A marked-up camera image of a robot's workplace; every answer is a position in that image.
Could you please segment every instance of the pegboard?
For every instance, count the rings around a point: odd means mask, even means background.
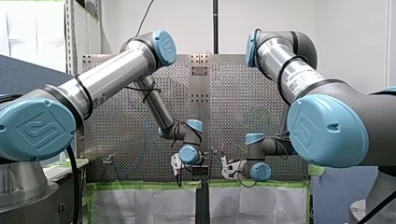
[[[209,147],[224,151],[227,159],[245,156],[245,135],[274,136],[279,129],[282,100],[276,85],[256,68],[248,68],[243,55],[210,55]],[[212,156],[211,177],[222,178],[221,161]],[[266,158],[272,179],[309,178],[307,164],[298,155]]]
[[[86,55],[88,70],[109,55]],[[228,143],[228,159],[241,159],[246,133],[274,135],[279,126],[282,102],[273,83],[256,69],[247,68],[243,55],[209,55],[208,151]],[[177,62],[153,74],[171,115],[185,121],[190,115],[191,56],[178,55]],[[158,125],[138,91],[123,90],[99,106],[85,125],[85,149],[91,159],[89,182],[114,180],[175,181],[170,158],[181,143],[161,139]],[[211,155],[210,177],[222,178],[219,158]],[[273,179],[302,180],[307,165],[298,156],[269,157]],[[190,179],[183,172],[184,179]]]

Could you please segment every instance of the green tape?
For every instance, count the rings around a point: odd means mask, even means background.
[[[308,172],[309,172],[310,175],[321,176],[324,173],[324,167],[323,166],[316,166],[316,165],[313,165],[313,164],[309,164]]]
[[[86,200],[87,200],[87,209],[88,209],[88,223],[92,223],[92,205],[93,205],[93,190],[88,190],[86,193]]]
[[[87,185],[88,191],[114,190],[114,189],[198,189],[200,181],[183,181],[181,187],[172,182],[145,182],[145,181],[115,181],[108,183],[91,183]]]

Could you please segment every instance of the metal stand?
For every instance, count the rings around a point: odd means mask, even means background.
[[[191,55],[190,77],[190,119],[198,119],[204,123],[201,151],[208,155],[207,134],[209,131],[209,93],[210,72],[207,54]],[[208,162],[192,174],[194,180],[201,180],[202,187],[196,191],[195,200],[195,223],[209,224],[209,186],[208,186]]]

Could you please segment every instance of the wire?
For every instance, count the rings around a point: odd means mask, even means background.
[[[16,100],[21,96],[22,96],[21,94],[9,94],[9,95],[0,96],[0,104]]]
[[[145,16],[143,17],[142,21],[140,22],[139,29],[137,30],[137,33],[134,37],[137,37],[140,34],[140,30],[142,29],[143,23],[146,20],[147,15],[149,14],[149,9],[151,8],[151,5],[154,3],[154,0],[151,0],[151,2],[148,4],[148,8],[146,9]]]
[[[148,91],[148,93],[145,94],[145,96],[143,97],[143,104],[144,104],[152,91],[161,92],[161,89],[154,88],[154,87],[155,87],[155,81],[153,81],[151,83],[151,86],[149,87],[149,89],[146,89],[146,90],[145,89],[138,89],[138,88],[134,88],[134,87],[125,87],[125,89],[133,90],[133,91]]]
[[[373,216],[375,216],[381,209],[387,206],[390,202],[392,202],[396,198],[396,190],[393,191],[384,201],[379,203],[369,214],[367,214],[364,218],[362,218],[357,224],[364,224],[368,220],[370,220]]]
[[[243,158],[243,159],[239,162],[239,164],[238,164],[238,174],[236,175],[236,177],[238,178],[238,182],[239,182],[240,185],[242,185],[243,187],[245,187],[245,188],[247,188],[247,189],[250,189],[250,188],[253,188],[254,186],[256,186],[257,181],[254,181],[254,183],[253,183],[252,185],[250,185],[250,186],[248,186],[248,185],[246,185],[246,184],[244,184],[244,183],[242,182],[240,174],[243,172],[243,170],[245,169],[245,166],[247,165],[248,162],[246,162],[246,163],[244,164],[244,166],[242,167],[242,171],[240,170],[240,168],[241,168],[241,163],[242,163],[242,161],[245,160],[245,159],[246,159],[246,156],[245,156],[245,158]]]
[[[280,146],[280,148],[282,148],[282,150],[285,152],[286,157],[284,158],[284,160],[287,160],[289,158],[289,153],[288,151],[285,149],[285,147],[283,147],[283,144],[280,141],[288,141],[288,140],[284,140],[281,138],[277,138],[277,137],[268,137],[269,139],[273,140],[274,143],[276,144],[276,154],[277,154],[277,146]]]
[[[71,146],[68,146],[67,154],[70,159],[70,164],[72,166],[72,174],[73,174],[73,182],[74,182],[74,212],[73,212],[73,224],[78,224],[78,214],[79,214],[79,177],[78,177],[78,168],[76,157],[74,156],[74,152]]]

